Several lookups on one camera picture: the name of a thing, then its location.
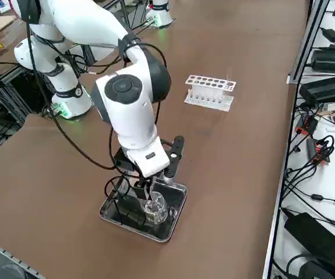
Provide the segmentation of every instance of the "brown tabletop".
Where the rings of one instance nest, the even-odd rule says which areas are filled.
[[[143,33],[165,53],[172,88],[161,138],[186,138],[176,181],[188,198],[170,242],[99,218],[105,182],[49,120],[28,117],[0,148],[0,246],[48,278],[260,278],[286,148],[286,77],[304,32],[304,0],[171,0],[177,21]],[[238,82],[230,112],[184,104],[189,74]],[[83,77],[90,87],[94,77]],[[67,134],[110,165],[96,110]]]

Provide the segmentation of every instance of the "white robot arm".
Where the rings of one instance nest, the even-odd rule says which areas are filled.
[[[57,54],[44,42],[56,42],[60,51],[70,47],[65,38],[78,44],[112,44],[119,48],[120,56],[132,65],[96,81],[100,106],[118,134],[124,154],[144,177],[168,167],[170,160],[157,135],[152,108],[152,102],[167,96],[171,85],[167,69],[159,60],[145,47],[134,46],[138,39],[92,0],[12,0],[12,5],[31,24],[37,70],[53,83],[58,92],[54,98],[70,106],[70,111],[79,111],[75,115],[86,112],[91,99],[84,94],[72,68],[57,64]],[[15,48],[15,54],[23,66],[32,69],[25,41]]]

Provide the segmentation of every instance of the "white shelf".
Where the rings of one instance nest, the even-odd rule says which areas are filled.
[[[330,1],[329,6],[327,7],[328,11],[335,10],[335,1]],[[335,30],[335,16],[332,16],[331,13],[325,13],[322,23],[320,25],[325,29],[333,29]],[[314,47],[328,47],[331,43],[322,35],[322,32],[319,30],[317,36],[314,41]],[[311,62],[312,52],[309,54],[308,62]],[[304,75],[335,75],[335,73],[320,73],[312,71],[311,68],[306,67]],[[303,77],[301,83],[308,83],[311,81],[331,78],[333,76],[308,76]],[[314,138],[320,139],[325,137],[326,135],[332,135],[335,139],[335,133],[331,132],[335,130],[335,125],[329,123],[326,120],[321,119],[318,123],[317,129],[314,133]],[[292,144],[291,148],[298,143],[304,136],[299,135],[297,139]],[[286,168],[293,168],[297,169],[302,167],[307,162],[307,152],[306,152],[306,141],[304,141],[300,145],[301,152],[293,153],[289,157],[289,161]],[[319,194],[323,195],[325,198],[333,198],[335,199],[335,150],[330,156],[331,163],[328,166],[318,167],[317,172],[315,175],[298,185],[298,188],[302,191],[306,192],[307,194]],[[335,220],[335,203],[332,202],[315,202],[310,198],[300,194],[302,198],[304,198],[310,205],[312,205],[315,209],[319,210],[322,214],[326,217]],[[318,216],[315,212],[313,212],[310,208],[303,204],[295,195],[290,193],[287,198],[282,203],[283,207],[298,211],[298,212],[308,212],[312,217],[316,217],[322,219],[321,216]],[[282,267],[286,268],[287,262],[296,255],[306,252],[306,250],[294,239],[294,237],[288,233],[284,229],[284,223],[286,221],[286,216],[281,213],[279,218],[279,226],[278,231],[276,233],[276,244],[275,244],[275,253],[274,253],[274,260],[277,264]],[[327,224],[325,222],[321,222],[321,225],[326,227],[331,233],[335,235],[335,226]],[[299,269],[303,263],[305,263],[305,259],[298,259],[296,260],[290,268],[291,274],[298,275]],[[271,277],[273,278],[275,275],[281,275],[281,273],[273,266]]]

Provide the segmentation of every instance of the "metal tray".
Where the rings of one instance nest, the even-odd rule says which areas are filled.
[[[156,180],[153,190],[161,193],[167,204],[168,216],[165,222],[155,225],[149,221],[139,200],[131,195],[117,201],[107,198],[100,208],[100,218],[155,241],[168,241],[178,222],[188,190],[177,183],[167,185],[161,179]]]

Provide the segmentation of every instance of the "test tube rack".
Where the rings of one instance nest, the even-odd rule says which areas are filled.
[[[185,84],[192,86],[188,90],[185,103],[224,112],[229,111],[234,97],[228,95],[228,92],[233,92],[235,89],[235,81],[191,75]]]

